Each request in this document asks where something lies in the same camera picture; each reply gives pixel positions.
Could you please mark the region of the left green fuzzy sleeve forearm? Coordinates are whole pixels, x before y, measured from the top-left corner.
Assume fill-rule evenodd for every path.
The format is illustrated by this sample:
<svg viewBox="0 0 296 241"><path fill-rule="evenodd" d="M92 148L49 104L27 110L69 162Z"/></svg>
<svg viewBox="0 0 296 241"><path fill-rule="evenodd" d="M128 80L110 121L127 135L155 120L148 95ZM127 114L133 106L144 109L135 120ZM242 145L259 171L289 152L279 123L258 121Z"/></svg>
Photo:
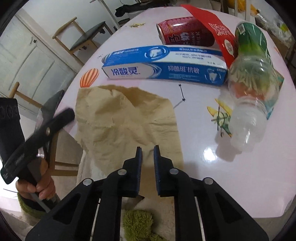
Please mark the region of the left green fuzzy sleeve forearm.
<svg viewBox="0 0 296 241"><path fill-rule="evenodd" d="M32 200L32 199L27 199L22 197L20 193L17 193L18 201L20 204L21 209L29 214L30 216L41 219L44 215L47 214L46 210L41 207L38 202ZM56 194L53 198L49 199L43 199L41 202L46 205L50 210L52 210L59 202L61 199L59 196Z"/></svg>

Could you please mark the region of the right green fuzzy sleeve forearm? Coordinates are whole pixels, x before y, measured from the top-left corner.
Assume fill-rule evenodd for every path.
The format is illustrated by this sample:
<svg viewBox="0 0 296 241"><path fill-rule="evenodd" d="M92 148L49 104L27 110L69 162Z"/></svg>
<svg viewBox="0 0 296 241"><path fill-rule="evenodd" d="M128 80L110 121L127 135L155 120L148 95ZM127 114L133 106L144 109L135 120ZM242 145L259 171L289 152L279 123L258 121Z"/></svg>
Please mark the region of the right green fuzzy sleeve forearm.
<svg viewBox="0 0 296 241"><path fill-rule="evenodd" d="M126 210L122 216L122 226L126 240L166 240L152 231L153 215L144 210Z"/></svg>

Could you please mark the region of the left hand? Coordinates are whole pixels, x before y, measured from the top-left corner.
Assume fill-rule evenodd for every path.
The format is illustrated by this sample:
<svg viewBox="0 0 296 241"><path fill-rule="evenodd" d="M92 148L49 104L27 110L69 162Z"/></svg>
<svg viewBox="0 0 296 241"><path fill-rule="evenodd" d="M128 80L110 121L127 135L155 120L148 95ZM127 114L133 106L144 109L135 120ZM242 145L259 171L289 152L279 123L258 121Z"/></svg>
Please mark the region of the left hand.
<svg viewBox="0 0 296 241"><path fill-rule="evenodd" d="M19 179L16 182L16 189L20 196L32 201L35 200L33 199L31 194L36 192L39 193L40 200L49 200L55 196L55 183L51 177L51 171L48 169L48 163L44 159L41 159L40 173L41 179L36 185L33 185L28 181L22 179Z"/></svg>

